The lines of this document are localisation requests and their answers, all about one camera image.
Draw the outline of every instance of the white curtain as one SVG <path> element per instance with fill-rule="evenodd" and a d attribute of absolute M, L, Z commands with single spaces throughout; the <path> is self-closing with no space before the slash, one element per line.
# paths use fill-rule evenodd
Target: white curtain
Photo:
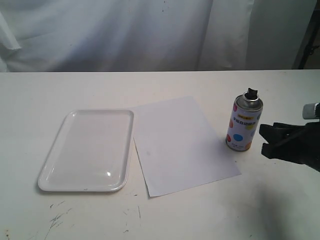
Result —
<path fill-rule="evenodd" d="M 1 0 L 0 71 L 290 69 L 317 0 Z"/>

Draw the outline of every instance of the white paper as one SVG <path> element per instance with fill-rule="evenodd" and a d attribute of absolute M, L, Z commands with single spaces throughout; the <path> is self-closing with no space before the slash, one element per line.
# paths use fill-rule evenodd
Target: white paper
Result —
<path fill-rule="evenodd" d="M 132 110 L 138 119 L 134 141 L 150 197 L 240 174 L 230 150 L 192 97 Z"/>

